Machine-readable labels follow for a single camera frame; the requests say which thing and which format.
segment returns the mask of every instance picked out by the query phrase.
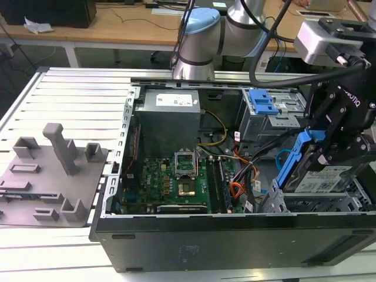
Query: chip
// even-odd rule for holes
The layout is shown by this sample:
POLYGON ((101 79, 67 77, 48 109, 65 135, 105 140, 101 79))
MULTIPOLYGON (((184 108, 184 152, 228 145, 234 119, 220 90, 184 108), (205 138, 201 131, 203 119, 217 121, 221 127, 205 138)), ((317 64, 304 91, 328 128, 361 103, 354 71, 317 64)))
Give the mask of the chip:
POLYGON ((179 179, 177 181, 177 191, 179 196, 195 196, 195 181, 191 179, 179 179))

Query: table leg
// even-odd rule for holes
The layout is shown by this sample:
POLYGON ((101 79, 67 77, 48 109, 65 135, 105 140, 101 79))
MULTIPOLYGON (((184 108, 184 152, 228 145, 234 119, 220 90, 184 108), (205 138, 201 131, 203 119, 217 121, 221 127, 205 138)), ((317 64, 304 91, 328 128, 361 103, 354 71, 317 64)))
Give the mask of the table leg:
POLYGON ((14 53, 10 44, 0 44, 0 52, 5 54, 8 58, 13 58, 14 53))
POLYGON ((268 66, 269 60, 272 57, 273 52, 270 51, 264 51, 264 53, 261 55, 260 60, 258 60, 256 72, 265 72, 266 67, 268 66))
POLYGON ((77 50, 74 47, 65 47, 66 56, 68 57, 71 68, 80 68, 81 64, 78 58, 77 50))
POLYGON ((112 49, 112 51, 113 51, 113 58, 115 60, 115 64, 120 63, 119 50, 118 49, 112 49))

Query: yellow wire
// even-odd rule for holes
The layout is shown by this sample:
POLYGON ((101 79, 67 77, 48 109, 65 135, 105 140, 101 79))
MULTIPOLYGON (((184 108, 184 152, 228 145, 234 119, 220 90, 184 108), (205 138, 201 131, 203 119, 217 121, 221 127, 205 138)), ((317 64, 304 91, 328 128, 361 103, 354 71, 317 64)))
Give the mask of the yellow wire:
POLYGON ((208 112, 209 114, 211 114, 216 120, 219 121, 219 123, 223 126, 223 131, 224 131, 224 135, 222 137, 221 140, 219 140, 218 142, 214 142, 214 143, 197 143, 197 145, 199 146, 217 146, 219 144, 222 144, 226 137, 227 137, 227 128, 225 127, 224 123, 219 119, 219 117, 217 117, 214 113, 212 113, 211 111, 209 110, 205 110, 205 112, 208 112))

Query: motherboard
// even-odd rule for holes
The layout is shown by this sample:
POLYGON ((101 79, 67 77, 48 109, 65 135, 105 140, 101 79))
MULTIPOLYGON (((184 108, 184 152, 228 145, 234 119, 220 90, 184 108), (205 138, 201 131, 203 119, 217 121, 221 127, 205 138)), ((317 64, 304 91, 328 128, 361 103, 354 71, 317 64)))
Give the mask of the motherboard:
POLYGON ((146 158, 139 189, 124 187, 126 214, 230 213, 231 159, 146 158), (195 171, 194 175, 182 172, 195 171))

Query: gray plastic holder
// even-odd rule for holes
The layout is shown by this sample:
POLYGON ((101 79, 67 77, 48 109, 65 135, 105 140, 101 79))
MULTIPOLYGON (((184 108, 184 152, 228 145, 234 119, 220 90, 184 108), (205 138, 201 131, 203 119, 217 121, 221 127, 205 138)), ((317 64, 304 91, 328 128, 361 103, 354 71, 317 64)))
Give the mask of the gray plastic holder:
POLYGON ((106 163, 100 144, 76 147, 63 127, 48 123, 43 135, 52 146, 20 137, 16 157, 0 177, 0 224, 82 227, 106 163))

